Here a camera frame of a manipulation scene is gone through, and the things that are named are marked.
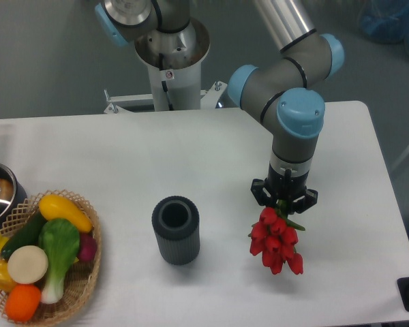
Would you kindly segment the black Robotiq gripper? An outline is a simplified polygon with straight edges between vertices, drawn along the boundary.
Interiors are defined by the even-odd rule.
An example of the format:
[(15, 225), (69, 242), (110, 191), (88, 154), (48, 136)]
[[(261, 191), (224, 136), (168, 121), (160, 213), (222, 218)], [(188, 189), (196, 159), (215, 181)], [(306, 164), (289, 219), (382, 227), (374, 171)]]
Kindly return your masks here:
[(254, 178), (251, 193), (259, 206), (275, 208), (278, 200), (289, 201), (288, 213), (301, 214), (317, 204), (318, 192), (306, 188), (309, 171), (301, 176), (278, 172), (269, 165), (267, 179)]

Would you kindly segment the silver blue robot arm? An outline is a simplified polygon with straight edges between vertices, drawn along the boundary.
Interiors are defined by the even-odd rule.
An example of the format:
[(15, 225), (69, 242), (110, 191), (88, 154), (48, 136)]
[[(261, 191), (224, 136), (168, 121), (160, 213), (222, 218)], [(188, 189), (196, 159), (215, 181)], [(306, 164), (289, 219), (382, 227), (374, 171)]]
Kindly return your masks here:
[[(302, 213), (318, 199), (305, 184), (324, 124), (325, 104), (312, 85), (343, 65), (344, 49), (333, 35), (316, 31), (300, 1), (255, 6), (282, 57), (266, 70), (238, 68), (227, 93), (273, 137), (268, 176), (252, 182), (256, 201), (288, 215)], [(200, 107), (210, 37), (188, 1), (100, 1), (95, 15), (114, 44), (134, 45), (147, 66), (156, 111)]]

